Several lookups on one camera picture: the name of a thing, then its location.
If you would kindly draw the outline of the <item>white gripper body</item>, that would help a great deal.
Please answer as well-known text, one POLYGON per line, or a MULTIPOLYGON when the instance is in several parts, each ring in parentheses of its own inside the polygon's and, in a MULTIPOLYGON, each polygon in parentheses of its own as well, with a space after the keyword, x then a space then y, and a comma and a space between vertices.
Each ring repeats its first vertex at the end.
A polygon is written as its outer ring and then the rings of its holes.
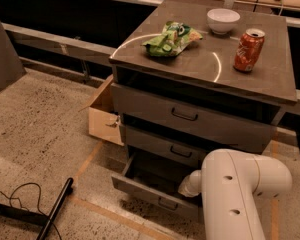
POLYGON ((200 170, 195 170, 186 176, 179 185, 178 192, 185 197, 195 197, 202 190, 202 174, 200 170))

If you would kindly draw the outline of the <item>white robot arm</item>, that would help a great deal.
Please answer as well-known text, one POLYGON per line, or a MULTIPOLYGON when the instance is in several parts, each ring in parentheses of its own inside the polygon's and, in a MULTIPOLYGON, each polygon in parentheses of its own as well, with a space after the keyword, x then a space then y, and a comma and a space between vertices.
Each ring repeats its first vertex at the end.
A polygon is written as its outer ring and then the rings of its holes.
POLYGON ((266 240, 254 198, 276 198, 291 188, 292 175, 281 161, 217 149, 183 179, 178 192, 202 197, 206 240, 266 240))

